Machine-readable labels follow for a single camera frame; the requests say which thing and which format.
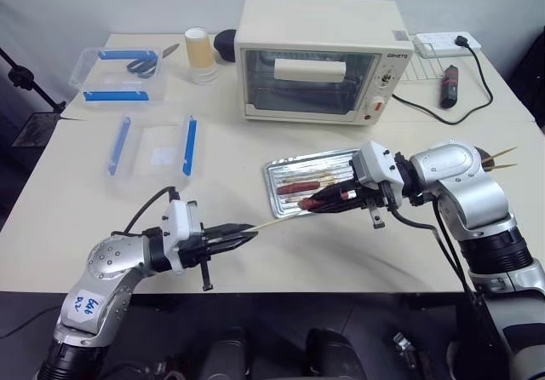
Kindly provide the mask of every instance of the scissors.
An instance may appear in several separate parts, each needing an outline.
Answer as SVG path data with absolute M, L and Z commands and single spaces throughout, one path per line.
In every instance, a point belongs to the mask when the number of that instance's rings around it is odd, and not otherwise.
M 173 53 L 180 46 L 179 43 L 175 43 L 169 46 L 163 51 L 163 59 Z M 127 65 L 127 70 L 130 73 L 136 73 L 136 76 L 142 79 L 148 79 L 155 73 L 155 67 L 157 66 L 157 59 L 137 59 L 133 60 Z

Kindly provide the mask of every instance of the oven window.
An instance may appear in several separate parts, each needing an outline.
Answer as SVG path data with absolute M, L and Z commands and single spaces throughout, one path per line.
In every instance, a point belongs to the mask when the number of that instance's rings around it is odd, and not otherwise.
M 378 54 L 253 50 L 244 53 L 248 103 L 259 110 L 344 115 L 356 107 Z M 274 77 L 275 60 L 344 62 L 344 78 L 335 82 L 282 80 Z

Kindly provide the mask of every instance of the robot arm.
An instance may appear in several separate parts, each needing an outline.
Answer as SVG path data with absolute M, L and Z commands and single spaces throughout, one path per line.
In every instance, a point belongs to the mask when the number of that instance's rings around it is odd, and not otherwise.
M 508 354 L 511 378 L 545 375 L 545 273 L 531 257 L 503 190 L 484 171 L 479 150 L 451 139 L 406 160 L 370 142 L 353 155 L 352 167 L 352 180 L 321 190 L 300 207 L 368 208 L 374 226 L 383 227 L 377 208 L 397 212 L 402 198 L 413 205 L 434 201 L 468 262 Z
M 141 280 L 199 265 L 204 290 L 212 289 L 207 261 L 254 238 L 257 232 L 244 231 L 251 227 L 223 224 L 203 229 L 196 202 L 172 199 L 161 227 L 142 234 L 116 233 L 100 242 L 63 302 L 48 357 L 36 379 L 96 379 Z

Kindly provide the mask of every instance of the blue handle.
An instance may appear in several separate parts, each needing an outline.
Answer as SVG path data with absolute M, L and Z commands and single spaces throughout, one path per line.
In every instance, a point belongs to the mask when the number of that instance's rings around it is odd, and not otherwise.
M 114 176 L 118 170 L 119 158 L 121 157 L 121 152 L 123 151 L 123 145 L 125 140 L 127 140 L 127 134 L 129 133 L 130 127 L 130 118 L 126 117 L 121 123 L 121 128 L 118 132 L 118 138 L 116 139 L 116 144 L 113 146 L 112 155 L 110 156 L 110 163 L 108 163 L 108 173 L 110 176 Z
M 151 50 L 100 50 L 99 58 L 103 60 L 142 59 L 156 60 L 157 54 Z
M 83 92 L 86 101 L 149 101 L 147 92 Z
M 184 156 L 184 165 L 182 167 L 182 170 L 186 176 L 191 175 L 196 135 L 197 135 L 197 120 L 194 119 L 193 117 L 190 117 L 189 129 L 187 131 L 186 154 Z

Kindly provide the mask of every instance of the white wall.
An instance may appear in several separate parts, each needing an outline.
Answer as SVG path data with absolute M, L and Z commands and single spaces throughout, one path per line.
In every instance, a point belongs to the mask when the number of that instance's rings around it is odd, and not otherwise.
M 545 24 L 545 0 L 395 1 L 410 32 L 471 32 L 504 77 Z M 79 53 L 102 45 L 110 32 L 183 32 L 195 25 L 218 32 L 238 24 L 243 2 L 0 0 L 0 46 L 31 68 L 54 99 L 70 100 L 74 91 L 67 81 Z M 7 71 L 1 61 L 0 66 L 0 73 Z M 0 97 L 24 92 L 8 92 L 4 77 L 0 77 Z M 35 109 L 47 109 L 36 96 L 24 96 L 30 97 Z M 0 100 L 2 106 L 6 108 L 6 100 Z

